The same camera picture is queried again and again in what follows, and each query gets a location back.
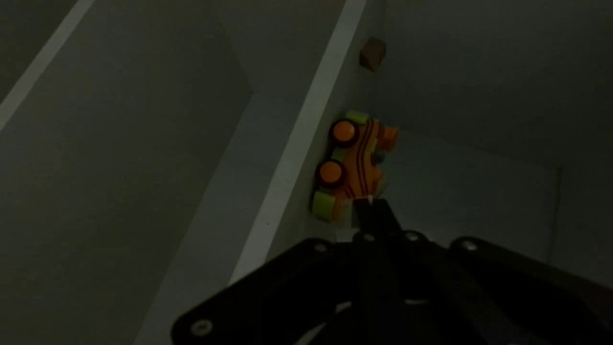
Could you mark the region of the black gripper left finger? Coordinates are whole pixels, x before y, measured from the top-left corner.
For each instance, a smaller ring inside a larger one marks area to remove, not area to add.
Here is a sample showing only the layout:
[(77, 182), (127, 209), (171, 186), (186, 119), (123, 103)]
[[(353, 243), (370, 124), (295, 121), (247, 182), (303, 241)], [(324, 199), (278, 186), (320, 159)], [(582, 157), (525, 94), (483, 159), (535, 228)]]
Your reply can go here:
[(182, 312), (173, 345), (370, 345), (366, 247), (309, 238)]

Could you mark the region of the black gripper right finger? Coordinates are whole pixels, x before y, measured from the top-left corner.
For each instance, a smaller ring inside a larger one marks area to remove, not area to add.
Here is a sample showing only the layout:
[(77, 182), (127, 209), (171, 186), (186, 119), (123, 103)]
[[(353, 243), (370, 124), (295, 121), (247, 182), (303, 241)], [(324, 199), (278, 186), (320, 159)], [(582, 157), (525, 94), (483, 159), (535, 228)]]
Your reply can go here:
[(479, 238), (448, 247), (402, 230), (385, 199), (358, 201), (362, 230), (383, 238), (406, 301), (427, 301), (445, 341), (485, 345), (613, 345), (613, 291)]

